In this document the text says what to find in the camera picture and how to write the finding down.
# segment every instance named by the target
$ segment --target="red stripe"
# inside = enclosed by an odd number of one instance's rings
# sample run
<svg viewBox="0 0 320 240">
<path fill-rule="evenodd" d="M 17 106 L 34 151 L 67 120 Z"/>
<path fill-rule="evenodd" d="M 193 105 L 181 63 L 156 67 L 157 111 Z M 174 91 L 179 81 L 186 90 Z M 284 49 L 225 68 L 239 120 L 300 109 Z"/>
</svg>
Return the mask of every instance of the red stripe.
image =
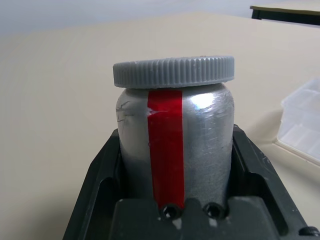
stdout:
<svg viewBox="0 0 320 240">
<path fill-rule="evenodd" d="M 153 197 L 162 206 L 184 207 L 182 92 L 155 90 L 148 95 L 149 148 Z"/>
</svg>

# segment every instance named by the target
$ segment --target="screw head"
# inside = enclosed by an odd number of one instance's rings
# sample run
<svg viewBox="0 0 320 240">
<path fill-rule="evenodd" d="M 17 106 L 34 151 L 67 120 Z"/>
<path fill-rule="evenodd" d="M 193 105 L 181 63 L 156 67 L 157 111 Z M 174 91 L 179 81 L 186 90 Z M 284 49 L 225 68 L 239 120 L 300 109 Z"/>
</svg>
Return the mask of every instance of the screw head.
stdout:
<svg viewBox="0 0 320 240">
<path fill-rule="evenodd" d="M 210 202 L 205 205 L 203 211 L 212 219 L 223 219 L 225 216 L 224 208 L 215 202 Z"/>
<path fill-rule="evenodd" d="M 300 229 L 299 231 L 300 236 L 314 236 L 320 237 L 319 230 L 314 226 L 306 226 Z"/>
<path fill-rule="evenodd" d="M 169 203 L 160 210 L 161 218 L 164 220 L 175 220 L 181 217 L 182 210 L 175 204 Z"/>
</svg>

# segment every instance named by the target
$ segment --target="aluminum container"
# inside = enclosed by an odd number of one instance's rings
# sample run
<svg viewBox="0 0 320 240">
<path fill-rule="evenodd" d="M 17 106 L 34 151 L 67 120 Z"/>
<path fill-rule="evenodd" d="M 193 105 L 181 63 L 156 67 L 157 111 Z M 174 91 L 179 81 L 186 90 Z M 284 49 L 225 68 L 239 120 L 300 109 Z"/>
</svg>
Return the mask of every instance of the aluminum container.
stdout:
<svg viewBox="0 0 320 240">
<path fill-rule="evenodd" d="M 133 198 L 159 207 L 226 203 L 234 101 L 222 82 L 234 77 L 230 56 L 117 63 L 125 87 L 116 104 L 122 159 Z"/>
</svg>

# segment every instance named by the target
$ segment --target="plastic container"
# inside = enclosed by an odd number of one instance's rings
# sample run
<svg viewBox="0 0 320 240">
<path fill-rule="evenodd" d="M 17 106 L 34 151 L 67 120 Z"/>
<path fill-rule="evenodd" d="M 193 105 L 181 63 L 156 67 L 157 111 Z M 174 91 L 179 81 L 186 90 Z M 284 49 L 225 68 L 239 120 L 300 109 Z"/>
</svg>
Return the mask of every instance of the plastic container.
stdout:
<svg viewBox="0 0 320 240">
<path fill-rule="evenodd" d="M 320 78 L 290 94 L 282 107 L 278 144 L 320 165 Z"/>
</svg>

